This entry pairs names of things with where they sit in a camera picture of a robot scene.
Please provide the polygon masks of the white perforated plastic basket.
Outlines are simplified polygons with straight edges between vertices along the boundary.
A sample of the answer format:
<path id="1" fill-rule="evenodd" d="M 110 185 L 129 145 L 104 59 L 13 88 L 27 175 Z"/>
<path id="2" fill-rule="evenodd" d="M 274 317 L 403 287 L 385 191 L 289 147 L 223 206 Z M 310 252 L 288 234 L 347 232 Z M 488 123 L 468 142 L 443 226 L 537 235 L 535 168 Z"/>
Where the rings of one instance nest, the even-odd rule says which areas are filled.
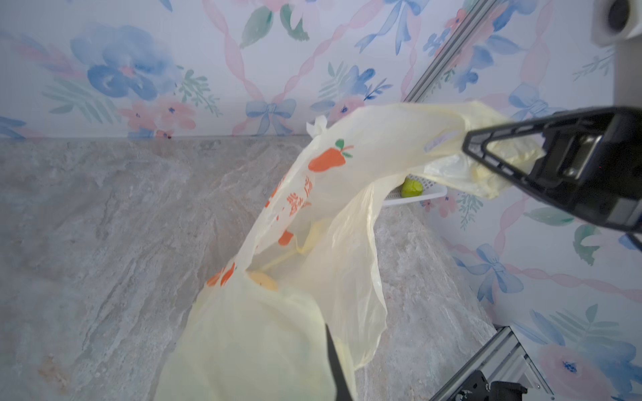
<path id="1" fill-rule="evenodd" d="M 315 138 L 327 130 L 328 120 L 325 115 L 317 117 L 314 122 L 306 124 L 306 131 L 311 138 Z M 445 185 L 417 175 L 408 175 L 401 185 L 392 190 L 383 201 L 383 207 L 396 207 L 415 202 L 428 202 L 433 199 L 445 197 Z"/>

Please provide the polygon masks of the green pear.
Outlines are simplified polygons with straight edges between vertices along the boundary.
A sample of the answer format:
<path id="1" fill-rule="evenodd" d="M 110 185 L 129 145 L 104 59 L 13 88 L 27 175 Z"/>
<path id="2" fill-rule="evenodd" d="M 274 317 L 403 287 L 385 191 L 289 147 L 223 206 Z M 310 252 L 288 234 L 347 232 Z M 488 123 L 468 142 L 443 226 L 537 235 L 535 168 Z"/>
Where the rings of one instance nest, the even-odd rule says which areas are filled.
<path id="1" fill-rule="evenodd" d="M 414 180 L 410 177 L 406 177 L 400 189 L 401 198 L 418 197 L 421 196 L 423 192 L 424 186 L 422 183 L 419 180 Z"/>

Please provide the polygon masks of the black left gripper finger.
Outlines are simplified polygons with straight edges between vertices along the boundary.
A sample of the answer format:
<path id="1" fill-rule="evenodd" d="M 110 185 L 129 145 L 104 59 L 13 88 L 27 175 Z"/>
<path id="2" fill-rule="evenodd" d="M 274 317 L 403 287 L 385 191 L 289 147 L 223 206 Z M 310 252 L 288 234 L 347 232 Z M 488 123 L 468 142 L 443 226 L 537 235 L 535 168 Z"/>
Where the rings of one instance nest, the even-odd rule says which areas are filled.
<path id="1" fill-rule="evenodd" d="M 353 398 L 349 391 L 349 387 L 346 382 L 341 363 L 339 362 L 339 356 L 337 354 L 336 348 L 334 347 L 334 342 L 328 325 L 325 325 L 325 334 L 327 340 L 329 366 L 331 368 L 334 384 L 336 387 L 335 400 L 352 401 Z"/>

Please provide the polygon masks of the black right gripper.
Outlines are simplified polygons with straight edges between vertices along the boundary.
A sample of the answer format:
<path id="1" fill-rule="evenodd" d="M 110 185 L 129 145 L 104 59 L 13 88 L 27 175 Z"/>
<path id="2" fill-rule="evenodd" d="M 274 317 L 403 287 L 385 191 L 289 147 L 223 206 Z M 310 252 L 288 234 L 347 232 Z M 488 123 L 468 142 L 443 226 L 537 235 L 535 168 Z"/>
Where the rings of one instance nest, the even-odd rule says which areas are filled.
<path id="1" fill-rule="evenodd" d="M 641 249 L 641 111 L 559 111 L 473 130 L 464 152 L 536 199 Z"/>

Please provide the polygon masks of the right aluminium corner post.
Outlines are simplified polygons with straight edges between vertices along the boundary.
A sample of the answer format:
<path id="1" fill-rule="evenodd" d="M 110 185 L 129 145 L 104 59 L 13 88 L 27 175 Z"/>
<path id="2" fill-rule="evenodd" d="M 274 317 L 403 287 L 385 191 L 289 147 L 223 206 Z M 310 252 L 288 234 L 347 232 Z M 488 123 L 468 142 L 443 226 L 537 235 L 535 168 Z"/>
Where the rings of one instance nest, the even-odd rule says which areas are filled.
<path id="1" fill-rule="evenodd" d="M 403 102 L 421 103 L 426 95 L 431 91 L 446 73 L 448 66 L 462 51 L 466 42 L 481 29 L 484 20 L 491 12 L 498 7 L 500 1 L 483 0 L 476 1 L 466 17 L 463 18 L 459 26 L 451 33 L 442 47 L 442 50 L 436 51 L 435 58 L 429 67 L 421 75 L 421 78 L 412 87 L 411 91 L 404 95 Z"/>

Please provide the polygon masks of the yellow plastic bag orange print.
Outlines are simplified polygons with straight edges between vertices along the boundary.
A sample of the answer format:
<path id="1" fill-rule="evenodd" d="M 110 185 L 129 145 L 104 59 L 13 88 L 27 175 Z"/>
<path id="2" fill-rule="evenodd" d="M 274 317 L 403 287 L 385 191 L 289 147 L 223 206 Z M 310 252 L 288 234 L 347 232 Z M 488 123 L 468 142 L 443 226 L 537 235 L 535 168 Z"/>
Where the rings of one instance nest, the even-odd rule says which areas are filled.
<path id="1" fill-rule="evenodd" d="M 158 400 L 335 400 L 325 325 L 349 391 L 386 330 L 374 226 L 411 174 L 494 198 L 506 180 L 466 156 L 466 134 L 505 125 L 484 103 L 358 108 L 312 138 L 237 254 L 207 281 Z"/>

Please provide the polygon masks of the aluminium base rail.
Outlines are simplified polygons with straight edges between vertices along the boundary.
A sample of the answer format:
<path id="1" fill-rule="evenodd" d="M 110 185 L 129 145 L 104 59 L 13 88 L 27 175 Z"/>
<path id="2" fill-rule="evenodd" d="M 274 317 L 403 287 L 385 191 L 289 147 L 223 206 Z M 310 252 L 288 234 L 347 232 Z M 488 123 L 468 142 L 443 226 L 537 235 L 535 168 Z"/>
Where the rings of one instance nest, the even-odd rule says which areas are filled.
<path id="1" fill-rule="evenodd" d="M 558 399 L 509 327 L 500 327 L 431 398 L 432 401 Z"/>

